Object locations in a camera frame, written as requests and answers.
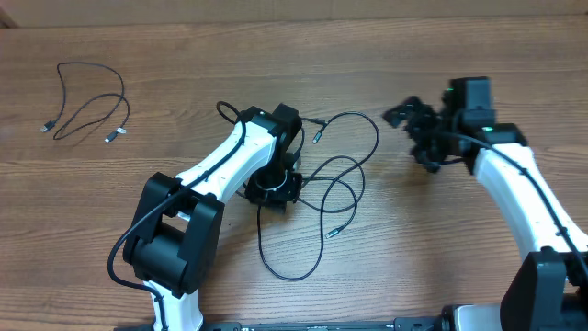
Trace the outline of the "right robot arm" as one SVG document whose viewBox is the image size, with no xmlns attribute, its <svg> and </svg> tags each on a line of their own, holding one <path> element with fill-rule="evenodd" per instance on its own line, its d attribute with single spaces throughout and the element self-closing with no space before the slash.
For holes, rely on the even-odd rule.
<svg viewBox="0 0 588 331">
<path fill-rule="evenodd" d="M 382 117 L 408 133 L 426 171 L 466 166 L 506 220 L 522 265 L 500 302 L 448 305 L 437 317 L 397 318 L 394 329 L 586 329 L 587 234 L 541 175 L 524 134 L 497 121 L 490 78 L 450 80 L 442 103 L 434 110 L 411 96 Z"/>
</svg>

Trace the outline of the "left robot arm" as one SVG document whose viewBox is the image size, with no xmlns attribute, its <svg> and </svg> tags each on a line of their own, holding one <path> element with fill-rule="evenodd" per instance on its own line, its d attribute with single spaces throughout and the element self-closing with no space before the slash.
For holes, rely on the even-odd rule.
<svg viewBox="0 0 588 331">
<path fill-rule="evenodd" d="M 302 129 L 294 108 L 239 113 L 231 135 L 198 165 L 146 182 L 130 229 L 113 248 L 150 293 L 155 318 L 146 330 L 199 330 L 198 288 L 215 258 L 225 205 L 240 187 L 258 206 L 285 210 L 300 194 L 297 154 Z"/>
</svg>

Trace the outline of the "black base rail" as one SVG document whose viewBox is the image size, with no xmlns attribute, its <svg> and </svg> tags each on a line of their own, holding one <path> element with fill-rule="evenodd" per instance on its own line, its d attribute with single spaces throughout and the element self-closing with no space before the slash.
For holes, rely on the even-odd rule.
<svg viewBox="0 0 588 331">
<path fill-rule="evenodd" d="M 501 330 L 500 322 L 456 322 L 449 316 L 398 317 L 388 322 L 335 322 L 335 323 L 282 323 L 252 324 L 207 323 L 200 331 L 450 331 L 450 330 Z"/>
</svg>

